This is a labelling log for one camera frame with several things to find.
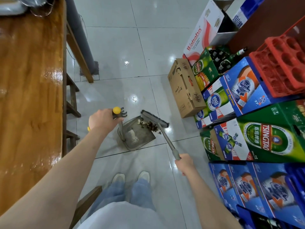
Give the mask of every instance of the white shoe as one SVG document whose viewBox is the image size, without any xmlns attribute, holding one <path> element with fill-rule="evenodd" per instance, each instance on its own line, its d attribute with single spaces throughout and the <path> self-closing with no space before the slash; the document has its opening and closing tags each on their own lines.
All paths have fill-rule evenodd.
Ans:
<svg viewBox="0 0 305 229">
<path fill-rule="evenodd" d="M 125 183 L 125 181 L 126 181 L 125 174 L 123 174 L 123 173 L 116 174 L 112 180 L 112 183 L 117 182 L 117 181 Z"/>
<path fill-rule="evenodd" d="M 142 172 L 140 173 L 139 177 L 138 177 L 138 180 L 139 180 L 140 178 L 145 179 L 145 180 L 148 181 L 148 183 L 149 183 L 149 181 L 150 181 L 150 174 L 149 174 L 148 172 L 146 172 L 146 171 L 142 171 Z"/>
</svg>

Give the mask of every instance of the light blue jeans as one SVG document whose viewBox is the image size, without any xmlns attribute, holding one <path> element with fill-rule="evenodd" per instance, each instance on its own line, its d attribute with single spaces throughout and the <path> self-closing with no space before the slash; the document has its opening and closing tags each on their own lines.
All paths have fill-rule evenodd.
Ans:
<svg viewBox="0 0 305 229">
<path fill-rule="evenodd" d="M 112 183 L 108 188 L 104 189 L 92 204 L 86 218 L 109 203 L 125 201 L 126 196 L 124 185 L 124 182 L 117 181 Z M 133 205 L 143 208 L 150 208 L 156 211 L 152 201 L 150 184 L 143 178 L 140 178 L 132 185 L 132 192 L 129 202 Z"/>
</svg>

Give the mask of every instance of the person's left arm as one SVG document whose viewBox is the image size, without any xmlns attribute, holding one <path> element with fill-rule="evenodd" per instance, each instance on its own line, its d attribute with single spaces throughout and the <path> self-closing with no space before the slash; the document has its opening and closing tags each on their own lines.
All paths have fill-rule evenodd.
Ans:
<svg viewBox="0 0 305 229">
<path fill-rule="evenodd" d="M 69 228 L 97 151 L 120 121 L 112 109 L 90 116 L 90 132 L 0 217 L 0 228 Z"/>
</svg>

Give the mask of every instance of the hand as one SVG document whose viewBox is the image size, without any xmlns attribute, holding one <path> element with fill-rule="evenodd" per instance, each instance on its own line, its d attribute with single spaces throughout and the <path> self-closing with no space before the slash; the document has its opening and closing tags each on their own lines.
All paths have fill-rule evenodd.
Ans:
<svg viewBox="0 0 305 229">
<path fill-rule="evenodd" d="M 193 159 L 189 154 L 179 154 L 180 160 L 175 160 L 175 164 L 182 172 L 182 175 L 185 176 L 189 171 L 196 169 L 193 163 Z"/>
<path fill-rule="evenodd" d="M 96 113 L 89 117 L 89 128 L 92 130 L 95 127 L 99 127 L 105 130 L 108 134 L 119 122 L 122 122 L 123 120 L 124 118 L 122 117 L 114 120 L 112 117 L 112 109 L 106 108 L 103 110 L 98 110 Z"/>
</svg>

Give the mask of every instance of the yellow ball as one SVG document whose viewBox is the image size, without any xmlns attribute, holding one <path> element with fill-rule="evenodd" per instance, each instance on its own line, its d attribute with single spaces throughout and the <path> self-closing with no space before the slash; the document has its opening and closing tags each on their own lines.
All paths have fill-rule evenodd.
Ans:
<svg viewBox="0 0 305 229">
<path fill-rule="evenodd" d="M 112 111 L 113 111 L 114 114 L 120 114 L 121 113 L 121 108 L 114 107 Z"/>
</svg>

